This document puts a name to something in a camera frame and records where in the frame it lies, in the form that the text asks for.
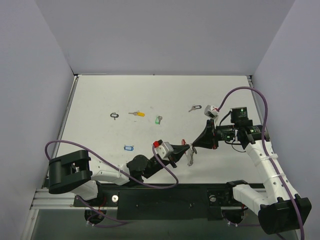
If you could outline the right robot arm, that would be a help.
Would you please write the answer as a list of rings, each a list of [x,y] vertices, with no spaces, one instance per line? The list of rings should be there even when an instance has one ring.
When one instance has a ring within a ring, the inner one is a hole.
[[[230,181],[229,189],[223,192],[224,201],[230,205],[244,204],[257,215],[268,235],[301,229],[311,211],[311,202],[300,197],[289,182],[262,125],[253,124],[246,107],[229,111],[230,125],[217,124],[219,112],[213,105],[208,105],[204,114],[209,119],[193,147],[215,150],[219,142],[238,141],[251,158],[266,192],[266,196],[261,195],[244,180]]]

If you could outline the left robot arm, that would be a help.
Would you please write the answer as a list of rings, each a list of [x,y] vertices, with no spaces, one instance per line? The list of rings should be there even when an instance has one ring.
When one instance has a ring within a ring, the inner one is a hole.
[[[160,170],[176,168],[177,162],[190,150],[190,145],[171,145],[162,140],[152,144],[153,156],[139,154],[120,165],[107,162],[97,153],[79,146],[79,150],[52,158],[48,164],[48,191],[52,195],[73,193],[92,206],[103,200],[102,182],[118,186],[144,185],[144,180]]]

